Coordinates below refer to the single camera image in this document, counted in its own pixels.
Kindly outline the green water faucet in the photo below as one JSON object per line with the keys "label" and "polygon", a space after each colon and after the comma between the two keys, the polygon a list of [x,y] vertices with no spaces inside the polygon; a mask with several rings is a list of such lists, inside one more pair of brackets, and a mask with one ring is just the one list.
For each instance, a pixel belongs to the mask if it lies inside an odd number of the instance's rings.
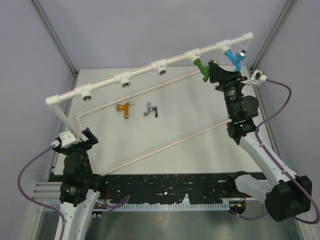
{"label": "green water faucet", "polygon": [[193,64],[197,66],[200,73],[203,75],[202,80],[206,83],[210,77],[209,65],[203,65],[200,58],[195,59]]}

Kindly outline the white PVC pipe frame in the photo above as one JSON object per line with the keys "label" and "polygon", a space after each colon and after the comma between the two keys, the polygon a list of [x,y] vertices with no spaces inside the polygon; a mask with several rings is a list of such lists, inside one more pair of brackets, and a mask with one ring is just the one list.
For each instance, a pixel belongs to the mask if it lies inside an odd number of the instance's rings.
{"label": "white PVC pipe frame", "polygon": [[[70,91],[62,93],[62,94],[49,96],[45,99],[45,104],[57,115],[57,117],[62,121],[62,123],[67,127],[68,130],[70,130],[77,138],[79,138],[80,140],[83,140],[84,135],[82,134],[82,132],[80,132],[80,130],[81,130],[80,121],[81,120],[79,120],[82,115],[81,116],[77,115],[75,117],[76,126],[74,126],[73,122],[68,119],[66,114],[60,108],[60,103],[62,103],[63,101],[72,100],[75,97],[81,97],[81,99],[83,101],[87,102],[92,98],[92,92],[94,92],[95,90],[104,88],[104,87],[112,85],[112,84],[120,84],[122,88],[128,88],[131,84],[130,80],[133,77],[144,75],[149,72],[157,72],[157,74],[159,76],[164,76],[167,72],[167,66],[169,66],[171,64],[178,63],[178,62],[181,62],[184,60],[190,60],[192,63],[194,63],[194,60],[201,59],[202,54],[210,53],[213,51],[221,51],[225,55],[226,51],[231,50],[231,46],[235,45],[235,44],[243,43],[244,44],[243,50],[247,51],[253,38],[254,38],[253,33],[248,32],[248,33],[245,33],[245,34],[243,34],[239,37],[233,38],[233,39],[226,39],[226,40],[217,42],[217,43],[210,45],[210,46],[189,50],[183,54],[180,54],[180,55],[177,55],[174,57],[170,57],[167,59],[165,59],[165,58],[160,59],[160,60],[157,60],[155,62],[150,63],[149,65],[146,65],[146,66],[143,66],[143,67],[131,70],[131,71],[121,72],[119,74],[114,75],[111,78],[104,79],[104,80],[101,80],[101,81],[98,81],[95,83],[81,85],[79,87],[76,87],[73,90],[70,90]],[[185,78],[192,77],[197,74],[200,74],[199,69],[194,70],[189,73],[186,73],[186,74],[181,75],[179,77],[173,78],[171,80],[167,80],[163,83],[159,83],[157,85],[140,90],[136,93],[131,93],[125,97],[119,98],[118,100],[121,102],[121,101],[124,101],[127,97],[130,99],[130,96],[137,97],[140,94],[145,94],[145,93],[151,92],[151,91],[158,89],[160,87],[167,86],[169,84],[175,83],[175,82],[183,80]],[[114,104],[116,104],[116,102],[117,102],[117,100],[114,100],[114,101],[109,102],[108,104],[114,105]],[[223,124],[226,124],[229,122],[230,122],[230,120],[226,119],[226,120],[220,121],[218,123],[214,123],[211,126],[200,130],[199,132],[192,133],[190,136],[186,136],[186,137],[183,137],[182,139],[177,140],[176,143],[183,142],[184,140],[192,139],[193,137],[196,137],[196,135],[198,133],[200,135],[202,133],[205,133],[207,130],[209,131],[215,127],[218,127],[220,125],[223,125]],[[172,145],[172,147],[173,147],[175,145],[175,143],[172,142],[167,146],[163,146],[159,149],[153,150],[150,153],[146,153],[143,156],[139,156],[135,159],[129,160],[125,163],[122,163],[120,165],[112,167],[111,169],[103,171],[102,173],[99,173],[99,174],[103,176],[103,175],[112,173],[114,171],[120,170],[124,167],[132,165],[132,164],[137,163],[139,161],[142,161],[144,159],[144,157],[148,158],[158,152],[169,149],[170,145]]]}

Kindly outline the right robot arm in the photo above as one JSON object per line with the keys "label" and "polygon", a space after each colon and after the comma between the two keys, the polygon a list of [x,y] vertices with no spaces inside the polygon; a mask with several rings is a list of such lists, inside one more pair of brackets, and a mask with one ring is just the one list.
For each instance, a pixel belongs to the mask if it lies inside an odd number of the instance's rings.
{"label": "right robot arm", "polygon": [[230,122],[227,132],[237,145],[246,151],[266,177],[262,182],[239,171],[228,177],[226,191],[231,197],[247,194],[264,204],[273,220],[281,222],[311,209],[312,182],[286,166],[260,137],[254,123],[258,116],[259,101],[244,95],[242,89],[247,77],[239,71],[228,71],[211,61],[208,64],[209,81],[223,93]]}

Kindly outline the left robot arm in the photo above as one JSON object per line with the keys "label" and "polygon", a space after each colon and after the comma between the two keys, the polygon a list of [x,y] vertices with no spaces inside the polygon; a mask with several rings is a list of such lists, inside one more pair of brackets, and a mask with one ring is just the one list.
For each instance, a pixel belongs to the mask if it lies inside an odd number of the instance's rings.
{"label": "left robot arm", "polygon": [[67,130],[52,142],[53,150],[65,155],[56,240],[84,240],[96,201],[107,193],[106,185],[101,183],[102,176],[93,173],[87,153],[99,141],[88,127],[82,134],[87,140]]}

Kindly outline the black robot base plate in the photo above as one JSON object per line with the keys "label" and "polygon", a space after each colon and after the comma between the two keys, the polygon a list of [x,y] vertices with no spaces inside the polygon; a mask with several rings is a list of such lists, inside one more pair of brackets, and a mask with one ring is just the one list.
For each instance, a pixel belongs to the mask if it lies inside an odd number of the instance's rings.
{"label": "black robot base plate", "polygon": [[102,177],[100,200],[129,204],[173,205],[188,197],[192,204],[221,203],[222,199],[245,198],[227,182],[228,173],[204,174],[110,174]]}

